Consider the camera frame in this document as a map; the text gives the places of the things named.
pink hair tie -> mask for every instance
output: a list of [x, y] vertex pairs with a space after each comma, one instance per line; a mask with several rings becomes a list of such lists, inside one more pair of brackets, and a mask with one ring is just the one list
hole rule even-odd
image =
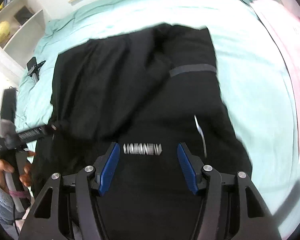
[[18, 198], [29, 198], [30, 193], [27, 191], [11, 191], [9, 190], [9, 195]]

reflective strip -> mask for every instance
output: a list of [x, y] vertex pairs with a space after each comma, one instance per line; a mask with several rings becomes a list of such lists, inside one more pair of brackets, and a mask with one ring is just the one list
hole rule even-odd
[[214, 73], [217, 72], [217, 69], [209, 64], [193, 64], [193, 65], [183, 65], [176, 67], [169, 71], [170, 76], [176, 76], [178, 74], [184, 73], [184, 72], [194, 72], [194, 71], [212, 71]]
[[207, 158], [206, 141], [204, 140], [203, 131], [202, 131], [200, 125], [198, 124], [198, 120], [197, 120], [196, 116], [194, 116], [194, 120], [195, 120], [195, 124], [197, 126], [197, 130], [198, 130], [198, 132], [200, 133], [200, 135], [202, 137], [204, 157]]

blue gripper pad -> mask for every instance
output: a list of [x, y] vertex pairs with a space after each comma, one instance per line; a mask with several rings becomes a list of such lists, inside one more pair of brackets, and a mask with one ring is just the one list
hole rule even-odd
[[191, 154], [185, 143], [178, 144], [177, 155], [188, 189], [197, 195], [204, 187], [201, 173], [203, 163], [200, 157]]
[[103, 196], [110, 187], [119, 157], [120, 147], [119, 144], [116, 143], [100, 175], [100, 186], [98, 189], [100, 196]]

blue rubber tip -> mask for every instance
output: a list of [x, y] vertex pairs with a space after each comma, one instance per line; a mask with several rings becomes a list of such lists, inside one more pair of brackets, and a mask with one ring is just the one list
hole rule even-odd
[[120, 147], [119, 144], [116, 143], [100, 175], [100, 186], [98, 189], [100, 196], [103, 196], [110, 187], [115, 168], [117, 167], [119, 161], [119, 157]]
[[195, 172], [181, 144], [178, 145], [177, 155], [188, 189], [196, 195], [199, 189], [196, 183]]

black cable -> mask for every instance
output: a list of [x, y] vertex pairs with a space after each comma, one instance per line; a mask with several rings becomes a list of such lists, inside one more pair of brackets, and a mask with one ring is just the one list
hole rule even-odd
[[13, 221], [14, 221], [14, 228], [16, 229], [17, 235], [19, 236], [19, 231], [16, 225], [16, 205], [13, 203]]

